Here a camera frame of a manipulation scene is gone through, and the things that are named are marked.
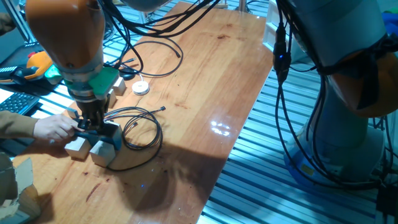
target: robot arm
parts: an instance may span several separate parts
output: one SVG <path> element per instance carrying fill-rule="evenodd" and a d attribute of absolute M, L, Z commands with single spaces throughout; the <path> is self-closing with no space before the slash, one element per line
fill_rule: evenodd
<path fill-rule="evenodd" d="M 26 2 L 30 29 L 65 79 L 82 111 L 84 129 L 99 129 L 107 97 L 95 93 L 92 80 L 103 72 L 104 15 L 96 0 Z M 103 92 L 112 87 L 102 83 Z"/>
<path fill-rule="evenodd" d="M 298 43 L 354 114 L 371 118 L 398 108 L 398 60 L 390 53 L 397 44 L 387 40 L 377 1 L 277 2 Z"/>

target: cable connector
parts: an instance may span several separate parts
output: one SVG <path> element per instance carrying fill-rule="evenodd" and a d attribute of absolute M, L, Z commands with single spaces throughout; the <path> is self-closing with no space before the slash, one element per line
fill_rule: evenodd
<path fill-rule="evenodd" d="M 127 60 L 127 61 L 125 61 L 125 62 L 123 62 L 123 63 L 129 63 L 129 62 L 133 62 L 133 61 L 135 61 L 135 60 L 137 60 L 137 58 L 130 58 L 129 60 Z"/>
<path fill-rule="evenodd" d="M 290 64 L 292 63 L 292 57 L 290 56 L 290 52 L 287 52 L 283 55 L 282 60 L 280 61 L 280 70 L 276 70 L 276 75 L 278 77 L 278 83 L 281 85 L 285 82 L 287 78 L 287 74 L 289 73 Z"/>
<path fill-rule="evenodd" d="M 286 52 L 286 30 L 283 22 L 279 23 L 276 30 L 275 45 L 274 45 L 274 69 L 278 75 L 279 83 L 286 80 L 287 73 L 289 72 L 290 63 L 292 61 L 290 53 Z"/>

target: wooden tabletop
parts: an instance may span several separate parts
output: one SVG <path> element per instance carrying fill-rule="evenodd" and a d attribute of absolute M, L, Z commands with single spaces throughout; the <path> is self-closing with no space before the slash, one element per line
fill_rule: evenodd
<path fill-rule="evenodd" d="M 188 6 L 180 2 L 168 15 Z M 131 92 L 139 77 L 126 82 L 127 90 L 114 108 L 166 107 L 156 114 L 164 132 L 163 148 L 145 166 L 111 172 L 94 165 L 90 157 L 71 160 L 62 146 L 44 142 L 17 156 L 15 166 L 32 159 L 43 208 L 37 223 L 196 223 L 271 69 L 272 53 L 262 44 L 265 23 L 250 14 L 213 9 L 173 38 L 185 54 L 175 73 L 144 77 L 150 85 L 144 96 Z M 147 73 L 168 72 L 179 61 L 159 44 L 143 44 L 137 51 Z M 129 52 L 126 58 L 131 57 L 136 56 Z M 115 122 L 124 125 L 126 120 Z M 143 144 L 154 136 L 154 128 L 140 121 L 129 140 Z M 154 153 L 155 148 L 136 152 L 123 147 L 111 167 L 130 167 Z"/>

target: keyboard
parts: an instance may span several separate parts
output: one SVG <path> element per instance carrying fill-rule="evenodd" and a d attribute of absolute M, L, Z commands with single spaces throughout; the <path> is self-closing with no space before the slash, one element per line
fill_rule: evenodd
<path fill-rule="evenodd" d="M 37 102 L 39 102 L 39 97 L 30 96 L 24 93 L 14 93 L 8 99 L 0 103 L 0 111 L 26 114 L 37 104 Z"/>

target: person's arm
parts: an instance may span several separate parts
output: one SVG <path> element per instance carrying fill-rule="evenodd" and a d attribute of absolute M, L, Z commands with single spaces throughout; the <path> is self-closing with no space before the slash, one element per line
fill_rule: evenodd
<path fill-rule="evenodd" d="M 0 138 L 32 138 L 38 119 L 0 111 Z"/>
<path fill-rule="evenodd" d="M 0 12 L 0 36 L 15 28 L 14 21 L 8 13 Z"/>
<path fill-rule="evenodd" d="M 36 138 L 67 141 L 73 137 L 78 123 L 64 115 L 35 119 L 28 116 L 0 111 L 0 138 Z"/>

